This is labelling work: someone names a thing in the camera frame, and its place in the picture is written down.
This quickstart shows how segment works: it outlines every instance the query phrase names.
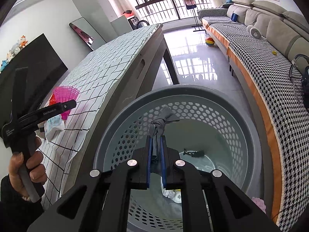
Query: table leg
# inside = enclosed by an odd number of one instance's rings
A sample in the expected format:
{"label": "table leg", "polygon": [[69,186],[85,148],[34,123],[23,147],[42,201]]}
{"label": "table leg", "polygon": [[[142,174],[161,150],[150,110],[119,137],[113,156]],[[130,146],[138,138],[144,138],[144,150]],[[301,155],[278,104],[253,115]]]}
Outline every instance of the table leg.
{"label": "table leg", "polygon": [[171,57],[170,52],[169,52],[167,47],[165,49],[165,52],[164,52],[164,55],[163,55],[163,59],[164,59],[164,61],[166,63],[168,72],[171,75],[171,79],[172,79],[173,84],[174,85],[178,85],[179,84],[179,80],[178,80],[178,77],[177,77],[177,74],[176,74],[176,71],[175,71],[175,67],[174,67],[174,63],[173,63],[172,57]]}

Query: silver screw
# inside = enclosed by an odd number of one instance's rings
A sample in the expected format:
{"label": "silver screw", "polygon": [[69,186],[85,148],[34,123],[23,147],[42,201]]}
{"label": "silver screw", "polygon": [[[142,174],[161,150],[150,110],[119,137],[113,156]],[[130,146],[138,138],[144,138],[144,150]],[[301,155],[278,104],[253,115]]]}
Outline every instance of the silver screw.
{"label": "silver screw", "polygon": [[221,177],[222,176],[222,172],[220,170],[214,170],[213,171],[213,176],[215,177]]}
{"label": "silver screw", "polygon": [[127,164],[132,167],[132,166],[135,166],[137,164],[137,161],[134,160],[134,159],[131,159],[131,160],[128,160]]}
{"label": "silver screw", "polygon": [[179,167],[183,167],[184,164],[186,164],[183,160],[179,159],[178,161],[175,162],[175,164]]}
{"label": "silver screw", "polygon": [[93,169],[90,171],[91,177],[97,177],[100,174],[100,171],[98,169]]}

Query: gray plastic basket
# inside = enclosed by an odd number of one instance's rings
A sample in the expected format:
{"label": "gray plastic basket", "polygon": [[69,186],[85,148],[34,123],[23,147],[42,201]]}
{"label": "gray plastic basket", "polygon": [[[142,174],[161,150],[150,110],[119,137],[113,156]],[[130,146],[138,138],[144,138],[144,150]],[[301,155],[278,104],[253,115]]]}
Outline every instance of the gray plastic basket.
{"label": "gray plastic basket", "polygon": [[[220,169],[249,197],[258,187],[261,145],[251,119],[224,93],[194,85],[164,87],[147,93],[123,109],[101,139],[94,168],[114,169],[132,152],[144,147],[153,119],[168,105],[180,118],[167,124],[168,147],[198,169]],[[204,158],[183,155],[183,149],[203,149]],[[128,229],[130,231],[183,231],[181,204],[162,195],[160,176],[150,177],[148,190],[132,190]]]}

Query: pink mesh basket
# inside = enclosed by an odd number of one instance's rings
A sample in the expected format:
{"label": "pink mesh basket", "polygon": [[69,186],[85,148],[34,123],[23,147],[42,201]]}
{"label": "pink mesh basket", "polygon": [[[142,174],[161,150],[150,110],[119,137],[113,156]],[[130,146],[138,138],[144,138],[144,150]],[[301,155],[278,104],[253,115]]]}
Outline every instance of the pink mesh basket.
{"label": "pink mesh basket", "polygon": [[[72,99],[76,101],[78,94],[79,94],[79,90],[71,86],[60,86],[60,87],[56,87],[54,90],[54,95],[55,95],[55,99],[57,103],[59,102],[63,103],[63,102],[66,102]],[[71,110],[68,110],[62,113],[61,118],[63,120],[66,120],[70,112]]]}

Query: glossy floor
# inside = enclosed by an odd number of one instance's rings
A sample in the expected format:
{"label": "glossy floor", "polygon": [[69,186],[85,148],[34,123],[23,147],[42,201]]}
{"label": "glossy floor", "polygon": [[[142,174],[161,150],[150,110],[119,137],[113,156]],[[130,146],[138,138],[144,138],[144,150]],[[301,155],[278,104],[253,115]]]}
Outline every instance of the glossy floor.
{"label": "glossy floor", "polygon": [[[193,32],[192,28],[188,28],[165,33],[164,37],[181,84],[202,85],[222,91],[252,116],[242,87],[236,75],[231,75],[224,54],[217,46],[205,44],[208,37],[205,31]],[[170,84],[170,75],[162,60],[153,90]]]}

